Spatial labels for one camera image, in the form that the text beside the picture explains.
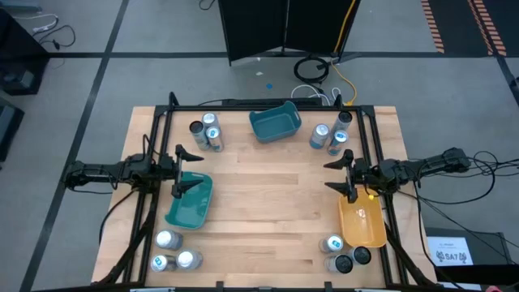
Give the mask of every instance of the white sign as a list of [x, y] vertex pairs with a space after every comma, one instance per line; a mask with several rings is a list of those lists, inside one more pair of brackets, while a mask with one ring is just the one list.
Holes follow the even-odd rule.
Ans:
[[472, 265], [465, 238], [427, 237], [432, 261], [437, 266]]

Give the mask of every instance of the soda can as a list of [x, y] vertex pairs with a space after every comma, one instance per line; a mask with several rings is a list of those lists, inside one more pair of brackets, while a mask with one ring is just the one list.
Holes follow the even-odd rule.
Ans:
[[334, 273], [349, 273], [354, 268], [354, 262], [347, 255], [332, 255], [324, 259], [324, 267]]
[[195, 138], [196, 145], [200, 150], [208, 150], [211, 148], [208, 137], [205, 135], [204, 125], [201, 121], [194, 121], [189, 125], [189, 131]]
[[314, 131], [311, 133], [310, 146], [315, 149], [321, 149], [326, 144], [329, 132], [330, 129], [324, 124], [315, 126]]
[[339, 154], [342, 150], [342, 147], [344, 146], [344, 143], [346, 143], [347, 140], [348, 134], [346, 134], [345, 131], [336, 131], [335, 134], [333, 134], [330, 146], [328, 146], [328, 154], [332, 156], [336, 156], [337, 154]]
[[324, 253], [340, 251], [343, 246], [342, 238], [337, 234], [332, 234], [319, 241], [319, 249]]
[[155, 244], [160, 248], [176, 251], [182, 246], [182, 235], [172, 230], [162, 230], [155, 236]]
[[212, 150], [216, 152], [224, 151], [224, 142], [221, 139], [221, 131], [217, 127], [210, 127], [205, 131], [208, 136]]
[[155, 255], [152, 258], [153, 272], [174, 271], [177, 269], [177, 261], [172, 255]]
[[365, 247], [354, 247], [348, 251], [347, 255], [356, 264], [369, 264], [371, 262], [371, 252]]
[[352, 115], [348, 111], [341, 111], [339, 115], [337, 115], [337, 119], [333, 124], [332, 131], [330, 135], [335, 134], [337, 131], [346, 131], [350, 126], [351, 120], [353, 119]]
[[202, 254], [197, 251], [180, 251], [177, 256], [177, 266], [181, 269], [196, 269], [202, 265]]
[[208, 129], [210, 127], [217, 127], [218, 129], [220, 129], [218, 117], [213, 113], [204, 114], [202, 116], [202, 123], [204, 124], [204, 129]]

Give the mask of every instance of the black partition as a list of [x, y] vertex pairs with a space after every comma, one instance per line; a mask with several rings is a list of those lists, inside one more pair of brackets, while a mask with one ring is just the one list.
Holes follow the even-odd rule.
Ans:
[[220, 0], [230, 61], [283, 46], [287, 0]]
[[361, 0], [218, 2], [229, 61], [235, 61], [277, 47], [340, 53]]

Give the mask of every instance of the wooden tabletop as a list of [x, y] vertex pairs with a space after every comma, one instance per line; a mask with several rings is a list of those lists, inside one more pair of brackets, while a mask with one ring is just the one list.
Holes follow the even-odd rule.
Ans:
[[[122, 157], [142, 152], [142, 135], [152, 125], [153, 107], [135, 107], [128, 127]], [[407, 158], [394, 107], [375, 107], [384, 157]], [[371, 249], [372, 261], [355, 266], [346, 275], [329, 273], [324, 267], [325, 254], [318, 248], [320, 239], [340, 233], [337, 200], [339, 194], [324, 182], [342, 182], [345, 172], [323, 168], [335, 161], [326, 149], [315, 150], [308, 141], [317, 123], [331, 126], [336, 112], [299, 112], [302, 126], [296, 135], [270, 144], [259, 143], [252, 133], [248, 112], [217, 112], [225, 144], [223, 152], [200, 151], [188, 126], [200, 120], [203, 112], [174, 112], [169, 135], [169, 153], [182, 144], [204, 161], [182, 164], [182, 170], [209, 174], [214, 192], [204, 226], [184, 230], [169, 225], [164, 216], [172, 203], [171, 184], [161, 188], [155, 231], [176, 230], [184, 235], [183, 247], [202, 253], [204, 263], [195, 271], [155, 273], [150, 268], [146, 286], [209, 286], [223, 281], [225, 286], [256, 287], [323, 287], [331, 281], [336, 288], [384, 287], [384, 276], [377, 249]], [[375, 148], [367, 125], [370, 153], [376, 163]], [[164, 119], [159, 133], [162, 133]], [[358, 122], [354, 118], [348, 128], [346, 148], [362, 156]], [[128, 191], [120, 186], [114, 192], [110, 207]], [[404, 191], [412, 192], [411, 186]], [[105, 276], [115, 265], [129, 243], [137, 195], [121, 204], [105, 225], [97, 256], [93, 281]], [[402, 246], [424, 274], [435, 281], [431, 264], [422, 252], [418, 232], [416, 202], [395, 195], [394, 207]], [[393, 280], [398, 282], [394, 252], [388, 245]], [[151, 256], [176, 255], [153, 245]], [[141, 251], [135, 254], [133, 278], [136, 279]]]

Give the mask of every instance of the silver can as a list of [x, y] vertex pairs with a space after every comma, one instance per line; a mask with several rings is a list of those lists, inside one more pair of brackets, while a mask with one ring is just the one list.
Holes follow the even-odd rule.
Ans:
[[202, 265], [202, 254], [197, 251], [180, 251], [177, 256], [177, 266], [182, 269], [196, 269]]
[[344, 246], [341, 236], [332, 234], [319, 241], [319, 249], [324, 253], [338, 252]]
[[347, 255], [356, 264], [369, 264], [371, 262], [371, 252], [365, 247], [354, 247], [348, 251]]
[[210, 127], [205, 133], [208, 136], [212, 150], [216, 152], [224, 151], [224, 142], [221, 139], [221, 131], [218, 127]]
[[315, 126], [314, 131], [311, 133], [310, 146], [315, 149], [321, 149], [326, 144], [329, 132], [330, 129], [324, 124]]
[[324, 267], [334, 273], [349, 273], [354, 268], [354, 262], [347, 255], [332, 255], [324, 259]]
[[208, 137], [205, 135], [204, 125], [201, 121], [194, 121], [189, 125], [189, 131], [195, 138], [196, 145], [200, 150], [208, 150], [211, 148]]
[[172, 255], [155, 255], [151, 266], [153, 272], [174, 271], [177, 269], [177, 261]]
[[172, 230], [162, 230], [155, 236], [155, 244], [164, 249], [176, 251], [182, 246], [183, 236]]
[[333, 134], [330, 146], [328, 146], [328, 154], [332, 156], [336, 156], [337, 154], [339, 154], [342, 150], [342, 147], [344, 146], [344, 143], [346, 143], [347, 140], [348, 134], [346, 134], [345, 131], [336, 131], [335, 134]]
[[210, 127], [217, 127], [220, 129], [220, 123], [218, 122], [218, 117], [213, 113], [206, 113], [202, 116], [202, 123], [204, 124], [204, 129], [208, 129]]
[[344, 110], [341, 111], [337, 115], [337, 119], [333, 124], [330, 134], [333, 135], [336, 131], [346, 131], [351, 124], [351, 120], [353, 120], [353, 116], [350, 114], [350, 112]]

